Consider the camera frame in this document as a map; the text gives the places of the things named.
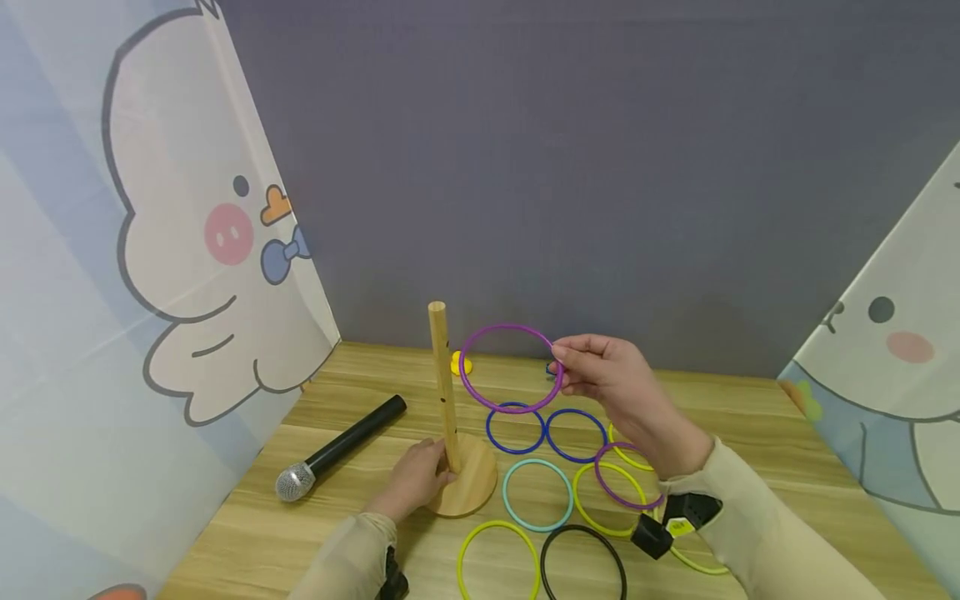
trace black wrist device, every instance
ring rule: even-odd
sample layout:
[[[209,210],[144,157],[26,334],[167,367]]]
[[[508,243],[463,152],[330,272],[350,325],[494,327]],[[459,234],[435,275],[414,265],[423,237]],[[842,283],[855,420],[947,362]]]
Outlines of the black wrist device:
[[[700,529],[714,520],[722,509],[723,502],[701,493],[669,495],[661,522],[649,515],[640,515],[630,541],[658,559],[667,553],[673,540]]]
[[[387,548],[387,581],[380,588],[376,600],[400,600],[410,591],[410,584],[406,576],[400,571],[400,565],[396,563],[396,551],[393,546]]]

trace blue bow tie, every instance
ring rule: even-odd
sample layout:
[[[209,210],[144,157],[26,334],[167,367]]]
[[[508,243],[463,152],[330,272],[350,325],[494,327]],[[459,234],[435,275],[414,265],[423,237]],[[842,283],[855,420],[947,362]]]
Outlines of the blue bow tie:
[[[290,261],[296,257],[310,258],[300,226],[294,226],[294,236],[289,244],[280,240],[270,240],[260,253],[260,268],[263,276],[272,285],[279,285],[290,273]]]

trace wooden table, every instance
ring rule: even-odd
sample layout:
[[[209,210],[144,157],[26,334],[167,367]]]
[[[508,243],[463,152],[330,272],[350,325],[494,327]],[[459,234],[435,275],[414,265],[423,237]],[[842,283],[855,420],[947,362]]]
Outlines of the wooden table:
[[[487,397],[532,403],[551,383],[539,360],[471,356],[471,381]],[[253,462],[250,471],[210,521],[193,548],[171,575],[160,598],[217,600],[283,598],[326,536],[344,517],[358,512],[383,483],[396,458],[411,443],[439,437],[441,420],[429,350],[341,344],[306,387],[303,397]],[[750,463],[800,517],[859,567],[891,600],[946,598],[907,543],[873,501],[856,485],[839,460],[817,437],[777,385],[766,379],[681,372],[660,373],[677,404],[707,430],[717,433]],[[457,417],[462,431],[484,436],[488,411],[455,383]],[[369,442],[327,479],[312,496],[282,504],[274,496],[281,470],[302,460],[367,415],[393,394],[402,395],[407,414]],[[605,424],[603,412],[585,398],[558,397],[544,417],[558,408],[591,412]],[[566,452],[587,456],[600,442],[587,419],[557,417],[552,434]],[[533,416],[498,416],[493,433],[507,446],[525,447],[539,435]],[[517,460],[542,458],[572,479],[578,465],[547,444],[517,457],[496,451],[500,480]],[[610,460],[618,462],[614,455]],[[655,479],[636,471],[650,493]],[[615,490],[630,488],[611,476]],[[624,528],[635,518],[610,500],[593,476],[581,482],[588,512],[600,523]],[[566,492],[555,473],[540,466],[519,470],[510,485],[511,503],[526,520],[547,524],[566,507]],[[411,583],[409,598],[459,598],[456,558],[461,542],[477,524],[510,520],[500,497],[478,513],[461,519],[435,518],[417,511],[399,527],[398,555]],[[576,511],[571,523],[583,523]],[[530,534],[540,548],[545,534]],[[651,560],[628,540],[613,540],[627,567],[630,598],[743,598],[730,575],[696,573],[670,555]],[[695,536],[678,545],[692,558],[715,564]],[[615,598],[616,569],[607,553],[586,534],[568,533],[551,546],[548,574],[563,598]],[[505,529],[481,534],[470,546],[465,578],[475,600],[527,598],[533,581],[529,550]],[[541,589],[539,598],[546,598]]]

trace plastic ring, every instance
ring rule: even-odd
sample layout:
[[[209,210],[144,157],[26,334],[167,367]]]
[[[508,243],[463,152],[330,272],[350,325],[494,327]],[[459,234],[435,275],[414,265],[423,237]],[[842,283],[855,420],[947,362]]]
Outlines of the plastic ring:
[[[526,406],[526,404],[524,404],[523,402],[501,402],[500,406]],[[494,411],[490,411],[490,414],[487,415],[487,438],[490,440],[491,444],[500,448],[507,454],[530,454],[531,452],[539,448],[540,444],[543,444],[543,439],[546,438],[546,423],[543,421],[543,417],[540,415],[540,413],[537,413],[537,412],[534,413],[534,415],[537,415],[537,419],[540,420],[540,439],[537,440],[537,442],[532,446],[530,446],[529,448],[525,448],[523,450],[514,450],[512,448],[508,448],[507,446],[502,445],[500,442],[498,442],[493,438],[493,433],[490,430],[490,422],[493,420],[493,415],[495,414],[496,413]]]
[[[630,448],[637,454],[639,453],[639,450],[636,449],[636,446],[633,444],[627,444],[626,442],[610,442],[609,444],[600,448],[600,451],[597,452],[596,460],[593,461],[593,472],[596,473],[597,481],[600,483],[600,486],[607,492],[607,494],[610,495],[611,498],[628,508],[636,509],[638,511],[649,511],[653,508],[656,508],[663,502],[663,493],[661,493],[660,497],[650,504],[634,504],[633,502],[628,502],[627,500],[624,500],[620,496],[616,495],[616,492],[611,490],[610,486],[607,485],[607,482],[603,480],[603,475],[600,474],[600,459],[602,459],[603,455],[610,451],[611,448],[615,448],[617,446],[620,446],[621,448]]]
[[[540,559],[537,558],[537,549],[534,548],[534,543],[530,541],[530,537],[527,536],[527,534],[523,533],[522,529],[508,521],[487,521],[486,523],[480,523],[467,535],[464,544],[460,546],[460,555],[457,557],[457,584],[460,586],[460,595],[463,596],[464,600],[470,600],[470,595],[467,593],[467,585],[464,584],[464,556],[467,554],[467,546],[477,537],[478,533],[491,527],[506,527],[527,543],[527,547],[530,548],[530,554],[534,557],[534,590],[530,593],[530,600],[537,600],[537,594],[540,593]]]
[[[566,494],[569,497],[569,500],[566,503],[566,513],[564,514],[563,518],[561,518],[559,521],[557,521],[553,525],[546,525],[546,526],[531,525],[530,523],[526,522],[525,520],[517,516],[516,513],[514,512],[513,507],[510,506],[510,499],[507,497],[507,485],[510,483],[510,478],[511,476],[513,476],[514,472],[518,468],[523,467],[524,465],[543,465],[545,467],[552,468],[558,475],[560,475],[560,478],[563,479],[564,483],[566,484]],[[510,516],[514,519],[514,521],[516,521],[523,527],[526,527],[530,531],[533,531],[539,534],[545,534],[547,532],[553,531],[554,529],[557,529],[558,527],[562,526],[564,523],[566,523],[566,520],[570,518],[570,515],[573,514],[573,487],[570,486],[570,480],[566,478],[566,475],[564,475],[564,472],[561,471],[560,468],[554,465],[553,463],[548,463],[539,458],[528,458],[510,467],[510,469],[507,471],[507,474],[504,475],[503,505],[507,507],[507,513],[510,514]]]
[[[623,561],[620,560],[620,555],[616,553],[613,544],[597,532],[583,525],[565,525],[547,536],[546,541],[543,543],[543,548],[540,549],[540,579],[543,581],[543,589],[546,590],[547,597],[549,597],[550,600],[557,600],[557,596],[553,595],[553,589],[550,588],[550,582],[546,578],[546,549],[550,547],[550,544],[553,543],[553,540],[555,540],[559,534],[565,531],[582,531],[600,540],[600,543],[610,552],[613,561],[616,562],[616,570],[620,571],[620,600],[627,600],[627,571],[623,568]]]
[[[483,404],[484,406],[486,406],[487,408],[489,408],[494,412],[511,413],[514,415],[524,415],[526,413],[533,413],[534,411],[538,411],[539,409],[549,404],[550,401],[553,400],[553,398],[557,397],[557,394],[560,393],[560,388],[564,383],[564,366],[559,362],[557,363],[557,381],[553,384],[553,389],[550,390],[550,393],[547,394],[543,400],[541,400],[540,402],[537,402],[536,404],[532,404],[526,408],[522,408],[514,411],[508,410],[506,408],[500,408],[495,403],[487,400],[483,396],[480,396],[480,393],[477,392],[472,385],[470,385],[470,380],[467,379],[467,370],[464,368],[464,361],[467,359],[467,352],[470,350],[470,347],[473,346],[473,343],[476,342],[480,336],[484,335],[485,333],[489,333],[495,329],[515,329],[517,331],[524,331],[526,333],[529,333],[530,335],[540,338],[548,348],[553,347],[553,344],[550,342],[550,340],[546,339],[545,335],[526,325],[503,323],[499,325],[490,325],[489,327],[484,327],[483,329],[480,329],[479,331],[477,331],[476,333],[468,337],[467,340],[464,342],[464,344],[460,347],[460,363],[459,363],[460,380],[464,382],[464,387],[467,388],[468,394],[473,396],[473,398],[477,402],[480,402],[481,404]]]
[[[654,511],[654,518],[656,520],[660,520],[661,515],[663,515],[662,507]],[[703,566],[702,564],[695,563],[693,559],[687,557],[686,554],[678,550],[677,546],[674,545],[670,546],[670,554],[677,557],[677,560],[681,563],[689,566],[698,573],[703,573],[704,575],[726,575],[727,573],[730,573],[730,570],[725,566]]]
[[[607,439],[613,442],[613,423],[607,427]],[[623,459],[623,462],[630,465],[633,468],[639,468],[640,470],[647,470],[653,472],[654,468],[650,465],[644,465],[643,463],[638,463],[634,459],[628,457],[623,450],[620,449],[620,446],[615,446],[613,451],[616,452],[616,455]]]
[[[596,458],[596,455],[595,455],[595,454],[594,454],[593,456],[589,457],[589,458],[577,458],[577,457],[575,457],[575,456],[570,456],[570,455],[567,454],[566,452],[563,452],[562,450],[560,450],[559,448],[557,448],[557,445],[553,443],[553,438],[550,437],[550,423],[553,421],[554,417],[557,417],[558,415],[567,414],[567,413],[569,413],[569,414],[574,414],[574,415],[583,415],[584,417],[586,417],[586,418],[592,420],[593,422],[595,422],[596,425],[597,425],[597,427],[600,427],[600,435],[603,436],[603,445],[607,445],[607,443],[609,442],[609,440],[607,439],[607,432],[604,430],[604,428],[603,428],[603,423],[600,422],[600,419],[598,419],[598,418],[596,418],[594,415],[591,415],[590,413],[584,412],[584,411],[582,411],[582,410],[580,410],[580,409],[578,409],[578,408],[562,408],[562,409],[560,409],[559,411],[555,411],[552,415],[550,415],[549,417],[547,417],[546,425],[545,425],[545,428],[546,428],[546,442],[547,442],[548,444],[550,444],[550,447],[553,448],[554,452],[556,452],[557,454],[560,454],[561,456],[563,456],[564,458],[566,458],[566,460],[570,461],[571,463],[579,463],[579,464],[581,464],[581,465],[589,465],[590,463],[593,462],[593,459]]]
[[[637,495],[640,496],[640,502],[647,501],[647,494],[643,493],[643,488],[634,479],[634,476],[626,471],[626,469],[624,469],[619,465],[614,465],[612,463],[600,463],[600,467],[608,468],[610,470],[615,470],[616,472],[626,477],[627,481],[634,484],[634,489],[636,489]],[[584,518],[584,521],[587,522],[587,525],[589,525],[593,529],[596,529],[597,531],[599,531],[605,536],[610,536],[611,538],[630,537],[631,535],[634,534],[635,527],[630,527],[628,529],[609,529],[607,527],[604,527],[600,523],[596,522],[592,518],[590,518],[590,515],[588,515],[587,511],[584,509],[584,505],[580,502],[580,493],[577,492],[577,486],[580,484],[580,478],[583,476],[584,473],[587,472],[587,469],[589,468],[590,468],[590,465],[583,465],[582,467],[580,467],[580,470],[578,470],[577,473],[573,476],[573,503],[576,505],[577,511],[580,513],[580,516]]]

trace lime green ring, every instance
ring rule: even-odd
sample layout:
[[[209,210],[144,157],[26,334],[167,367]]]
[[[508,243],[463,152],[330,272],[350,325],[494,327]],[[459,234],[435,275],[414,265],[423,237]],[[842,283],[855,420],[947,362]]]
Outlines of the lime green ring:
[[[611,538],[628,538],[632,536],[634,534],[634,529],[636,528],[635,526],[629,527],[627,529],[610,529],[609,527],[604,527],[600,523],[593,520],[593,518],[587,514],[587,510],[584,509],[584,505],[580,502],[580,493],[577,491],[577,486],[580,484],[580,478],[584,475],[584,473],[587,472],[589,468],[592,468],[592,467],[593,465],[583,465],[582,467],[580,467],[580,470],[578,470],[577,473],[573,476],[573,503],[577,507],[577,512],[580,513],[580,516],[584,518],[584,521],[587,522],[587,525],[589,525],[593,529],[596,529],[597,531],[604,534],[605,536],[610,536]],[[636,489],[637,495],[640,496],[640,502],[646,504],[647,495],[643,493],[643,488],[640,486],[637,480],[634,479],[634,476],[626,471],[626,469],[624,469],[619,465],[614,465],[612,463],[607,463],[604,461],[600,461],[600,468],[608,468],[610,470],[614,470],[620,473],[621,475],[623,475],[627,479],[627,481],[633,484],[634,489]]]
[[[457,556],[457,585],[460,586],[460,595],[463,596],[464,600],[470,600],[470,594],[467,593],[467,584],[464,583],[464,556],[467,554],[467,547],[473,539],[477,537],[478,533],[491,527],[505,527],[509,529],[520,536],[520,538],[526,542],[527,547],[530,548],[530,555],[534,557],[534,589],[530,592],[530,600],[537,600],[537,594],[540,593],[540,557],[537,556],[537,549],[534,548],[534,543],[530,541],[530,537],[527,536],[522,529],[509,521],[487,521],[486,523],[480,523],[467,535],[467,539],[464,540],[463,545],[460,546],[460,555]]]
[[[660,520],[660,516],[662,515],[663,505],[660,505],[658,506],[658,509],[654,511],[654,519]],[[670,546],[670,554],[677,557],[677,560],[681,563],[689,566],[698,573],[703,573],[704,575],[726,575],[730,572],[730,570],[725,566],[703,566],[702,564],[695,563],[693,559],[688,558],[686,554],[678,550],[677,547],[673,545]]]
[[[607,427],[607,434],[608,434],[607,437],[610,438],[610,441],[611,441],[611,443],[612,443],[612,442],[613,442],[613,423],[611,423],[611,424]],[[618,445],[615,445],[615,446],[613,447],[613,451],[616,452],[616,455],[617,455],[617,456],[619,456],[620,458],[623,459],[623,462],[624,462],[624,463],[630,465],[630,466],[633,467],[633,468],[639,468],[640,470],[647,470],[647,471],[650,471],[650,472],[653,472],[653,470],[654,470],[654,468],[651,467],[650,465],[643,465],[642,463],[638,463],[637,461],[633,460],[632,458],[628,458],[627,455],[623,453],[623,450],[621,450],[621,449],[620,449],[620,446],[618,446]]]

